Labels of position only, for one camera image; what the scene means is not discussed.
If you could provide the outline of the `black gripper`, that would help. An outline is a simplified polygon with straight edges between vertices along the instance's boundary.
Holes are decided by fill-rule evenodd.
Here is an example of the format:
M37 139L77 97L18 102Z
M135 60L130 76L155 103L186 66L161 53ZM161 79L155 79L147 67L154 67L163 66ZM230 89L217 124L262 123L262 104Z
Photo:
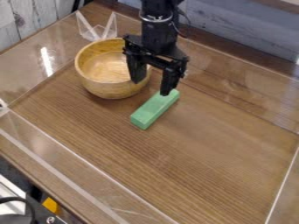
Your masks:
M147 64L150 64L163 70L161 95L167 96L185 76L190 57L177 44L147 46L143 44L142 37L133 34L127 34L123 40L126 41L123 53L131 81L138 84L146 78Z

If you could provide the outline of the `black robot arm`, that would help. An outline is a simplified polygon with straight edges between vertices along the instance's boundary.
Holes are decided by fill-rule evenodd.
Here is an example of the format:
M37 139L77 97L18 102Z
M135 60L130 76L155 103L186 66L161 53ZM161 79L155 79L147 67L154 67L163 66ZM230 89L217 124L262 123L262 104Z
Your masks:
M147 76L147 66L163 71L161 95L167 96L185 77L190 57L177 45L179 31L179 4L185 0L142 0L139 17L142 34L123 37L126 63L131 81L138 84Z

